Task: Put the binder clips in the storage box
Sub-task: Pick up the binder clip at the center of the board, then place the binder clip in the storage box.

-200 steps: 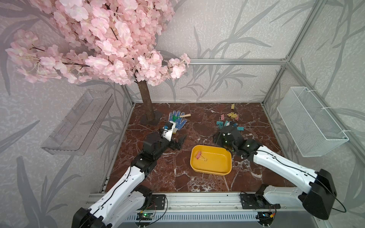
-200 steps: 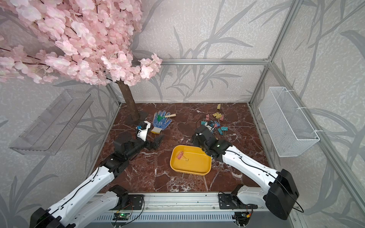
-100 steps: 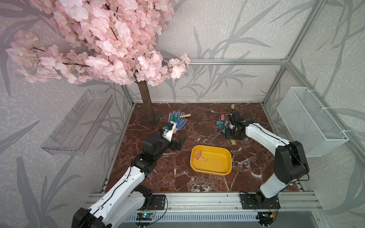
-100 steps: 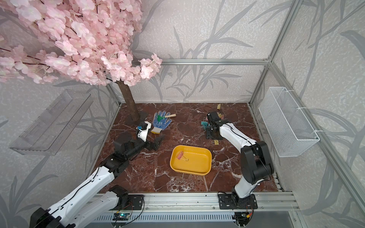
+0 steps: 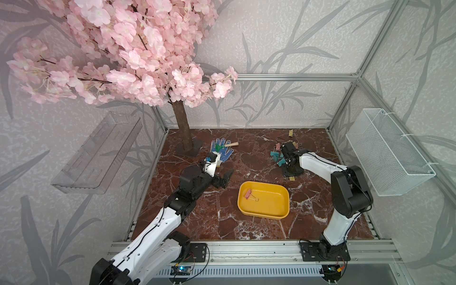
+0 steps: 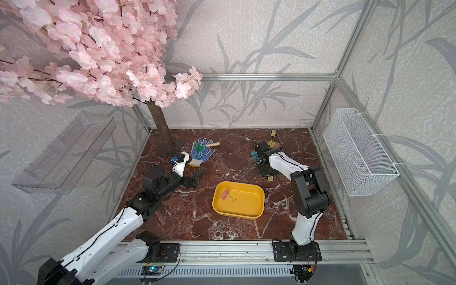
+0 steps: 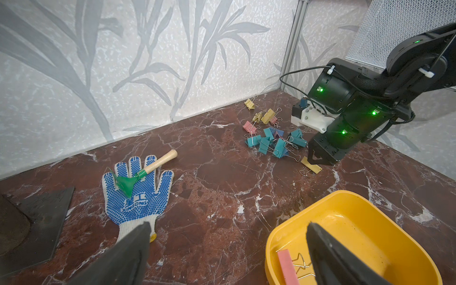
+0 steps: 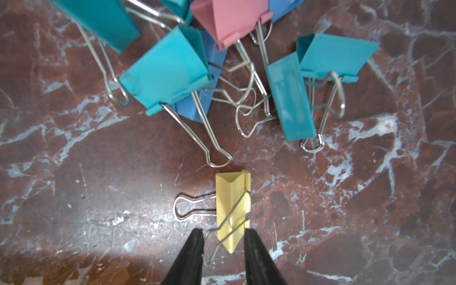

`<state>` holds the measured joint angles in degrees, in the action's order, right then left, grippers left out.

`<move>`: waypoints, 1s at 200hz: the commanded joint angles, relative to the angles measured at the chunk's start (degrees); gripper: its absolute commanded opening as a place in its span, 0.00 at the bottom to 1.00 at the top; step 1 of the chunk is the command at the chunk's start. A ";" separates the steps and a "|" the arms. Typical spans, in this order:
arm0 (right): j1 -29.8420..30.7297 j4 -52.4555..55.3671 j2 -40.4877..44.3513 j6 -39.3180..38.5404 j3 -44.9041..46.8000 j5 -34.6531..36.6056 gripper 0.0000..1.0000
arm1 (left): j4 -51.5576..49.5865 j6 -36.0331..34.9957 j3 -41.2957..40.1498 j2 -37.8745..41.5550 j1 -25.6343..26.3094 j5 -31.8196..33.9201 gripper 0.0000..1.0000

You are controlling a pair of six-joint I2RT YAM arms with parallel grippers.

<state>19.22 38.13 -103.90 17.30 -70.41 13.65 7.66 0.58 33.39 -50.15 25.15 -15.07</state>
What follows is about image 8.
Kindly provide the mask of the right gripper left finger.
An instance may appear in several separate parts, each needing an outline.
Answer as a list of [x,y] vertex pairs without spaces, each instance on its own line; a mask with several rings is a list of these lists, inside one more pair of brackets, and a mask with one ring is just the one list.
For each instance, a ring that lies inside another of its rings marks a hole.
[[203,230],[195,228],[187,238],[161,285],[200,285],[204,256]]

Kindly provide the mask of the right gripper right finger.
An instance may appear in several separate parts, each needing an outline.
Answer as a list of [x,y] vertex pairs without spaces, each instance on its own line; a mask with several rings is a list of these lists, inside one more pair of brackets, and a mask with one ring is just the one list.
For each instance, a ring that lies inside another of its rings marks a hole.
[[245,229],[243,240],[247,285],[286,285],[257,231]]

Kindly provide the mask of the yellow binder clip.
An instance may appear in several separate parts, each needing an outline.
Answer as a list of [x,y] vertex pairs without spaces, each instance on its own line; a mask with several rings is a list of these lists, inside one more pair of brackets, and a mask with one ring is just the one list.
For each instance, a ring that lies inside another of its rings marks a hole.
[[[205,200],[215,199],[214,209],[193,209],[186,214],[179,214],[177,204],[180,200],[197,204]],[[201,196],[190,196],[180,193],[173,203],[173,216],[178,222],[185,222],[194,216],[213,216],[217,225],[205,234],[205,238],[215,233],[218,244],[209,259],[204,258],[204,265],[212,266],[215,255],[221,246],[228,253],[234,253],[236,247],[250,228],[249,213],[251,212],[251,173],[248,171],[226,172],[216,174],[216,190]]]

